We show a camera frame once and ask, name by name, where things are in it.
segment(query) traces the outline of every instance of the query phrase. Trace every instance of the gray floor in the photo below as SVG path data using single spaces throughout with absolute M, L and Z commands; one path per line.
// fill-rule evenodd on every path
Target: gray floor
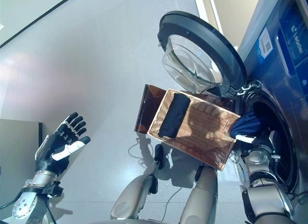
M 162 67 L 156 36 L 171 10 L 197 14 L 194 0 L 70 0 L 1 49 L 1 118 L 41 121 L 45 134 L 74 111 L 88 123 L 91 142 L 71 157 L 64 197 L 53 202 L 58 223 L 108 220 L 121 191 L 143 173 L 147 162 L 128 148 L 144 84 L 181 89 Z M 142 158 L 140 146 L 131 154 Z M 175 150 L 169 161 L 141 218 L 161 220 L 184 186 L 165 216 L 179 221 L 200 163 Z M 228 162 L 218 176 L 217 223 L 243 223 L 235 166 Z

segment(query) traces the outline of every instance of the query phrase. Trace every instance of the black cloth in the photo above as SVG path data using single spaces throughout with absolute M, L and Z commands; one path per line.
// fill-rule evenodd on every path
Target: black cloth
M 159 137 L 167 136 L 175 138 L 177 136 L 190 101 L 184 94 L 174 94 L 166 117 L 159 129 Z
M 249 112 L 238 118 L 230 129 L 230 137 L 235 139 L 236 135 L 252 135 L 262 131 L 270 120 L 267 114 L 256 116 L 254 112 Z

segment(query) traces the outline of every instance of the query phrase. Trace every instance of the white fingertip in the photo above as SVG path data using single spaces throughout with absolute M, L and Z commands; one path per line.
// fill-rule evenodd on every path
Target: white fingertip
M 52 158 L 56 161 L 61 160 L 72 153 L 76 152 L 78 149 L 82 148 L 85 144 L 81 141 L 75 141 L 71 145 L 65 145 L 64 150 L 61 153 L 52 154 Z
M 235 139 L 251 144 L 255 140 L 255 137 L 248 137 L 248 136 L 244 136 L 244 135 L 236 135 Z

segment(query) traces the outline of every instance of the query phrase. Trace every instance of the washer label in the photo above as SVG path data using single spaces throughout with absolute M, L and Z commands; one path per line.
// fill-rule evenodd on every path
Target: washer label
M 264 28 L 259 37 L 259 54 L 265 59 L 273 50 L 273 45 L 270 41 L 270 36 L 267 28 Z

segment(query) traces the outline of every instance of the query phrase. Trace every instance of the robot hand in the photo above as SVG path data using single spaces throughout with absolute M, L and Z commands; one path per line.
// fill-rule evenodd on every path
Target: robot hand
M 69 155 L 90 142 L 90 138 L 80 136 L 86 132 L 86 123 L 77 112 L 69 115 L 55 130 L 46 136 L 35 154 L 36 170 L 51 171 L 59 176 L 67 168 Z

